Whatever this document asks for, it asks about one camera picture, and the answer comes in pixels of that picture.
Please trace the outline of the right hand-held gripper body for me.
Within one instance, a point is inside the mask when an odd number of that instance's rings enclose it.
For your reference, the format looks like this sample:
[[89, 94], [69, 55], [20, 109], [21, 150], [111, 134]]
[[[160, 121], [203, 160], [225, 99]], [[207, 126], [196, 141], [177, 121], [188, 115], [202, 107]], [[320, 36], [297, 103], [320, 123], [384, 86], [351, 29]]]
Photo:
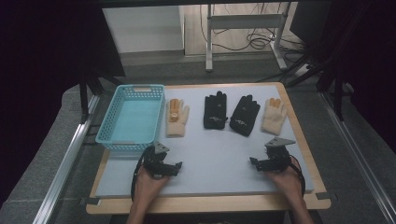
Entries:
[[268, 159], [263, 162], [264, 171], [284, 171], [290, 164], [290, 154], [287, 145], [295, 144], [295, 141], [274, 137], [265, 144]]

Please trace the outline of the black glove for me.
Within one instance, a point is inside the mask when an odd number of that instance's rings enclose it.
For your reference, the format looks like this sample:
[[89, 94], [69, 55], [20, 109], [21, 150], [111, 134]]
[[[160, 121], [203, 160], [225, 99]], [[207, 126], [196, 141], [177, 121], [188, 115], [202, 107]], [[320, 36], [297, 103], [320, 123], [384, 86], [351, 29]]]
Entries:
[[230, 127], [243, 136], [249, 136], [261, 106], [253, 100], [252, 95], [242, 96], [230, 121]]
[[223, 130], [227, 121], [227, 95], [218, 91], [216, 95], [205, 98], [204, 127], [212, 130]]

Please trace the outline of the turquoise plastic basket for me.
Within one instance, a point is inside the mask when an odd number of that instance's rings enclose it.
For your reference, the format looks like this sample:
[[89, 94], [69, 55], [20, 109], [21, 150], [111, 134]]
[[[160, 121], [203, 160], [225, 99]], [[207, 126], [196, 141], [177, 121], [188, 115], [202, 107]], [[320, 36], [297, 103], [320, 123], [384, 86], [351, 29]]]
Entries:
[[95, 141], [110, 150], [144, 150], [158, 139], [164, 105], [164, 85], [119, 85]]

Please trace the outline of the person's left hand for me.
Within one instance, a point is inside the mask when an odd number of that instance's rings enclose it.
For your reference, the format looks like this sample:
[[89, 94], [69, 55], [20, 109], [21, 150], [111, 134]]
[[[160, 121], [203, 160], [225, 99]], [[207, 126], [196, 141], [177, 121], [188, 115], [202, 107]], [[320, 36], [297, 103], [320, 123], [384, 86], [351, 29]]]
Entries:
[[139, 168], [136, 177], [134, 189], [134, 203], [136, 204], [151, 204], [169, 181], [168, 176], [154, 179], [144, 167]]

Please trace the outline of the person's right hand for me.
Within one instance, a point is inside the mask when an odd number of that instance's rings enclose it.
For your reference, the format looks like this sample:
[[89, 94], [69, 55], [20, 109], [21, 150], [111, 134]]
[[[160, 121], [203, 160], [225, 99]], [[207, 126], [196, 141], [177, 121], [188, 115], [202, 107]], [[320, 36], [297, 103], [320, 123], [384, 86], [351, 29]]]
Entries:
[[265, 172], [265, 175], [275, 183], [291, 206], [297, 206], [304, 203], [303, 187], [298, 175], [300, 164], [294, 157], [290, 161], [291, 166], [283, 172]]

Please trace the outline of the beige glove with orange fingertips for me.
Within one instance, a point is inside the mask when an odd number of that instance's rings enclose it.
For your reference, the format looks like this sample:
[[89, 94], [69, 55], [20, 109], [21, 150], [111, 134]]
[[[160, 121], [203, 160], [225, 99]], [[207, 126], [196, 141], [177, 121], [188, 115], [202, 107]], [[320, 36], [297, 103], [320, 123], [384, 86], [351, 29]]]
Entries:
[[287, 108], [278, 98], [270, 98], [265, 102], [262, 130], [273, 135], [280, 135], [287, 116]]

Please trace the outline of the white foam mat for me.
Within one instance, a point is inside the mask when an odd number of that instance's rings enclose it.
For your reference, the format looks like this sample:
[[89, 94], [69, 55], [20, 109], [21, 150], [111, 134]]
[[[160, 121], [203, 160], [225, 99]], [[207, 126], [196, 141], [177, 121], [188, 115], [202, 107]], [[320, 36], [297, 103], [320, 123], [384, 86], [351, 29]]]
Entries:
[[[264, 103], [270, 98], [280, 98], [277, 84], [241, 86], [205, 86], [166, 89], [166, 101], [181, 98], [190, 107], [184, 137], [165, 137], [165, 117], [159, 134], [159, 142], [170, 148], [164, 162], [174, 164], [182, 161], [176, 177], [163, 188], [163, 196], [208, 196], [243, 195], [276, 192], [273, 182], [259, 173], [250, 163], [249, 157], [266, 160], [264, 144], [274, 138], [262, 131]], [[222, 91], [227, 95], [227, 116], [230, 117], [242, 96], [252, 95], [261, 105], [252, 133], [245, 137], [236, 133], [226, 123], [224, 130], [205, 130], [205, 97]], [[306, 192], [314, 190], [314, 184], [305, 165], [301, 148], [290, 124], [291, 112], [283, 124], [280, 136], [297, 143], [286, 146], [288, 152], [297, 158], [303, 168]], [[140, 158], [140, 151], [111, 150], [106, 168], [95, 196], [106, 198], [130, 198], [134, 169]]]

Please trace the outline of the black metal stand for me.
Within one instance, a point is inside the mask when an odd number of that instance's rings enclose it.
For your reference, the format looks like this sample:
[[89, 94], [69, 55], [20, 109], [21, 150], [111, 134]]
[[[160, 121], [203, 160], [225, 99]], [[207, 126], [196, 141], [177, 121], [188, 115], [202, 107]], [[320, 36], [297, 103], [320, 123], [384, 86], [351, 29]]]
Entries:
[[94, 69], [92, 72], [83, 72], [80, 75], [80, 79], [79, 79], [81, 124], [85, 123], [88, 120], [88, 116], [89, 116], [89, 102], [88, 102], [87, 89], [90, 89], [90, 91], [94, 96], [100, 96], [104, 92], [104, 87], [99, 80], [100, 77], [115, 84], [116, 86], [122, 85], [122, 82], [120, 80], [98, 69]]
[[341, 121], [344, 120], [342, 114], [342, 97], [343, 97], [343, 79], [336, 72], [337, 64], [339, 63], [339, 57], [341, 55], [340, 49], [335, 49], [329, 56], [327, 60], [325, 60], [322, 64], [308, 70], [303, 75], [295, 78], [294, 80], [287, 82], [285, 84], [286, 87], [293, 87], [297, 84], [307, 80], [313, 75], [322, 72], [320, 76], [316, 88], [318, 91], [323, 92], [327, 91], [332, 84], [334, 84], [334, 93], [333, 93], [333, 112]]

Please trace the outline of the white power strip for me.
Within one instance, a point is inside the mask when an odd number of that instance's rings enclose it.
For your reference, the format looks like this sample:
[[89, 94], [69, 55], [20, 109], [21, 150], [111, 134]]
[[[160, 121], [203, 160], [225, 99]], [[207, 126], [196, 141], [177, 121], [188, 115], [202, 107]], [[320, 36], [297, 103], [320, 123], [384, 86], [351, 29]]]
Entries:
[[310, 64], [305, 63], [295, 72], [295, 76], [300, 77], [306, 72], [308, 72], [311, 68], [312, 66]]

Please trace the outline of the white cabinet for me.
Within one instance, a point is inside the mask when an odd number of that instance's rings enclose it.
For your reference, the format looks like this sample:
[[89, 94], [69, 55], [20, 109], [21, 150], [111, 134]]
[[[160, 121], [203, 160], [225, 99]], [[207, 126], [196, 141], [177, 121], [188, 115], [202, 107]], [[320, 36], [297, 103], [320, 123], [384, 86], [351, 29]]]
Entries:
[[178, 6], [104, 8], [119, 53], [184, 49]]

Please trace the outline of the aluminium rail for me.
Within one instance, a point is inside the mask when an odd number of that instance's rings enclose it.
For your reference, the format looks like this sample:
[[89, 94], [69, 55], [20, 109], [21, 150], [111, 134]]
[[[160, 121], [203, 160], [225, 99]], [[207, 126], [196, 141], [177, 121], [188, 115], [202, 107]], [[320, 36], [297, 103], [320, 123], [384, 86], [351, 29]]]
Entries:
[[64, 188], [64, 184], [70, 174], [71, 169], [75, 163], [78, 152], [82, 146], [83, 140], [92, 122], [92, 116], [96, 110], [96, 107], [100, 101], [100, 96], [93, 96], [88, 102], [88, 117], [86, 121], [80, 123], [74, 132], [73, 138], [64, 153], [64, 157], [60, 166], [54, 176], [49, 190], [43, 199], [40, 208], [37, 211], [34, 221], [32, 224], [48, 224], [50, 217], [54, 211], [56, 203], [61, 195]]
[[330, 115], [330, 118], [334, 123], [336, 130], [340, 133], [346, 145], [346, 148], [352, 157], [352, 160], [357, 165], [357, 168], [360, 171], [361, 176], [363, 177], [368, 189], [373, 195], [381, 213], [385, 217], [388, 224], [396, 224], [396, 206], [385, 191], [383, 185], [375, 176], [375, 173], [373, 172], [369, 163], [364, 158], [358, 144], [351, 135], [349, 129], [347, 128], [345, 123], [338, 118], [338, 116], [332, 109], [333, 103], [330, 96], [327, 93], [322, 92], [320, 92], [318, 96], [321, 98], [323, 104], [325, 105], [325, 108]]

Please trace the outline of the white metal desk frame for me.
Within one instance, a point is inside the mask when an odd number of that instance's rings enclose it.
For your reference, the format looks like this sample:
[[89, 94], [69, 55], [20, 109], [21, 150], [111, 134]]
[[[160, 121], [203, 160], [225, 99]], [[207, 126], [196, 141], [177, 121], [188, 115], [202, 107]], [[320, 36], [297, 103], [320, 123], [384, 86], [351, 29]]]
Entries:
[[289, 1], [284, 10], [277, 14], [260, 14], [260, 15], [212, 15], [212, 6], [207, 6], [206, 17], [206, 48], [205, 48], [205, 70], [211, 72], [213, 70], [213, 44], [212, 31], [218, 29], [254, 29], [254, 28], [275, 28], [276, 33], [269, 45], [276, 58], [278, 67], [286, 70], [287, 65], [279, 49], [281, 36], [289, 16], [291, 1]]

